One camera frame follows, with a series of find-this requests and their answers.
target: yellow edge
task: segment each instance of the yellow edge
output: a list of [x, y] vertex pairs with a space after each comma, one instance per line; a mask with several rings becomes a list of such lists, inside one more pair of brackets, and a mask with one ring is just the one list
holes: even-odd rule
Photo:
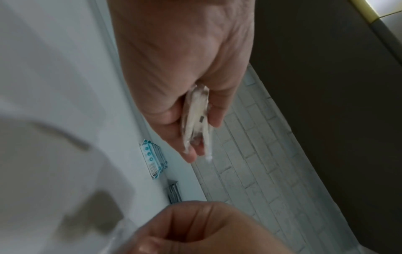
[[379, 14], [366, 0], [350, 0], [370, 24], [380, 18]]

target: brick pattern tile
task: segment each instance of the brick pattern tile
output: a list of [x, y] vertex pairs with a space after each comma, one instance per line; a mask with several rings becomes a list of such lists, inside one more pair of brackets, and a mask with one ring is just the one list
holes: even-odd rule
[[252, 67], [214, 130], [213, 162], [191, 165], [208, 201], [244, 211], [296, 253], [347, 253], [358, 245]]

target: dark wall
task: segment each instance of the dark wall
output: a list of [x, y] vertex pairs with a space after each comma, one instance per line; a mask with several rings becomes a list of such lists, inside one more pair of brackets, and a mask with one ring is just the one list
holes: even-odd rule
[[346, 0], [257, 0], [251, 64], [359, 242], [402, 239], [402, 66]]

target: brick floor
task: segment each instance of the brick floor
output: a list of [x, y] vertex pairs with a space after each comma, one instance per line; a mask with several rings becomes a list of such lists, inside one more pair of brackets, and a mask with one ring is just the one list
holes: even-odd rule
[[346, 220], [255, 71], [248, 67], [214, 159], [192, 164], [209, 201], [234, 205], [296, 253], [359, 253]]

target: human hand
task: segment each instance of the human hand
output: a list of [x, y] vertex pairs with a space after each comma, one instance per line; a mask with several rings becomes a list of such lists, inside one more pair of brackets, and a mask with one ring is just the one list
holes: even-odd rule
[[167, 207], [134, 237], [129, 254], [292, 254], [252, 218], [225, 203]]
[[255, 0], [108, 0], [121, 67], [149, 125], [187, 162], [180, 132], [183, 95], [210, 89], [209, 123], [219, 127], [246, 71]]

